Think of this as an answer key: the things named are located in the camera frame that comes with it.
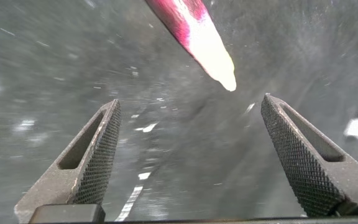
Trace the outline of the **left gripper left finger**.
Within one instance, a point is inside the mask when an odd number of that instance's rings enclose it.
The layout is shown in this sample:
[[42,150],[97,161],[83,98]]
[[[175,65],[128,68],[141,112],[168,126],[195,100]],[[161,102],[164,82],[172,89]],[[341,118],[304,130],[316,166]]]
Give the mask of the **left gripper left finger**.
[[111,176],[120,125],[118,100],[100,107],[15,205],[19,223],[29,223],[42,205],[100,205]]

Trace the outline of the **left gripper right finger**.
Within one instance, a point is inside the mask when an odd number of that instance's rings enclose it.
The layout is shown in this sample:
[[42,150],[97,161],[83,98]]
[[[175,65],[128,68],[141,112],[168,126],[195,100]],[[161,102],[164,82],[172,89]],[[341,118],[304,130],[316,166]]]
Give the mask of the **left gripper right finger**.
[[358,215],[358,162],[279,98],[265,94],[261,115],[306,214]]

